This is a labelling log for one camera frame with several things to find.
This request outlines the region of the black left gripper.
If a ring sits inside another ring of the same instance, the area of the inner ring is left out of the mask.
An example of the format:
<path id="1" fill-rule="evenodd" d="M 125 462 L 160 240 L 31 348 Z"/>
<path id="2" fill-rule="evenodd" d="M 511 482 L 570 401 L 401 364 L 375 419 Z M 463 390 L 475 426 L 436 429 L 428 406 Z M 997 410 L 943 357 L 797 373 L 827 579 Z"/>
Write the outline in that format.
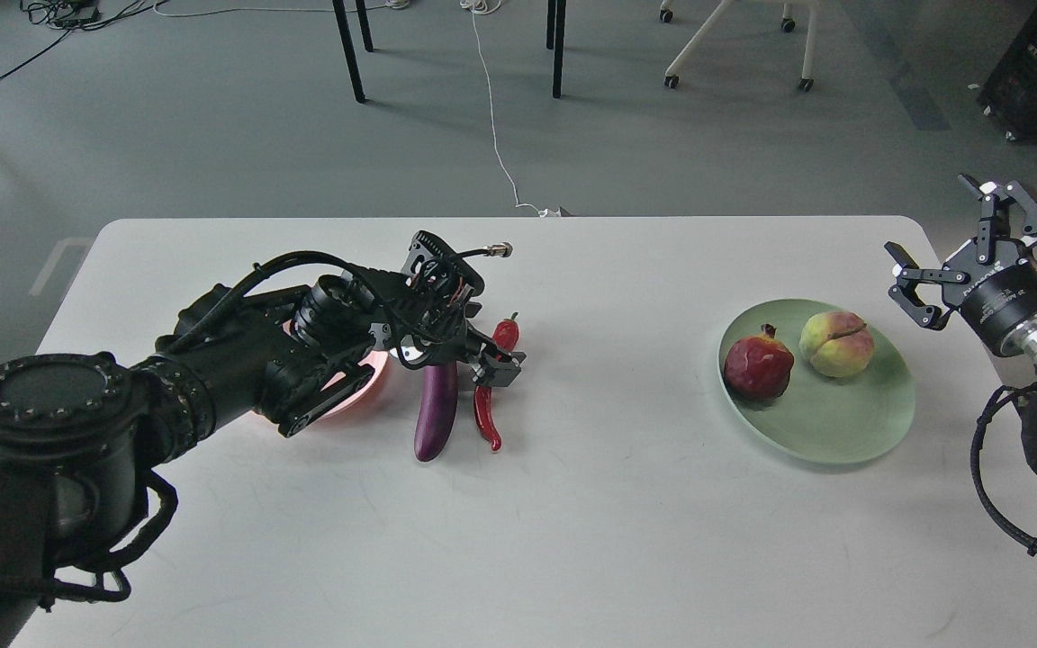
<path id="1" fill-rule="evenodd" d="M 409 369 L 456 362 L 469 364 L 473 384 L 478 387 L 510 386 L 518 377 L 527 354 L 484 347 L 485 336 L 472 323 L 481 310 L 477 301 L 431 310 L 411 310 L 403 301 L 385 304 L 383 350 Z"/>

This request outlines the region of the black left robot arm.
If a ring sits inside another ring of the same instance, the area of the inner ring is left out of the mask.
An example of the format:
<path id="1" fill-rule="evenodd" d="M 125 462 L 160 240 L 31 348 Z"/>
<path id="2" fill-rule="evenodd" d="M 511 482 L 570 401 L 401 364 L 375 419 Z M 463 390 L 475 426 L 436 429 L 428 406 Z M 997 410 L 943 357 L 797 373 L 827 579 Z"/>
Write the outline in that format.
<path id="1" fill-rule="evenodd" d="M 431 387 L 456 387 L 458 365 L 510 385 L 524 356 L 473 327 L 484 279 L 469 259 L 511 254 L 425 230 L 399 271 L 293 251 L 214 286 L 134 366 L 110 353 L 0 364 L 0 647 L 57 600 L 125 600 L 124 569 L 177 510 L 156 468 L 248 411 L 293 436 L 374 378 L 375 350 L 436 369 Z"/>

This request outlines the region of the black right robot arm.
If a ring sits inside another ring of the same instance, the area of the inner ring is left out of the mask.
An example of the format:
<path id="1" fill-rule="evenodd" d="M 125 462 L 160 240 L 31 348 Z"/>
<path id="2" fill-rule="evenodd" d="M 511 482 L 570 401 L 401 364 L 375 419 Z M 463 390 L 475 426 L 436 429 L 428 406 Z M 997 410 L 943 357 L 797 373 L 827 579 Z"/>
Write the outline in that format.
<path id="1" fill-rule="evenodd" d="M 1037 377 L 1037 195 L 1021 182 L 959 180 L 977 201 L 974 237 L 935 269 L 923 269 L 896 242 L 885 249 L 896 263 L 889 295 L 922 329 L 943 329 L 953 315 L 997 357 L 1025 356 Z M 1037 379 L 1024 387 L 997 387 L 977 418 L 969 471 L 980 504 L 992 522 L 1037 556 L 1037 537 L 1009 522 L 985 491 L 980 456 L 987 428 L 1004 406 L 1019 414 L 1026 464 L 1037 476 Z"/>

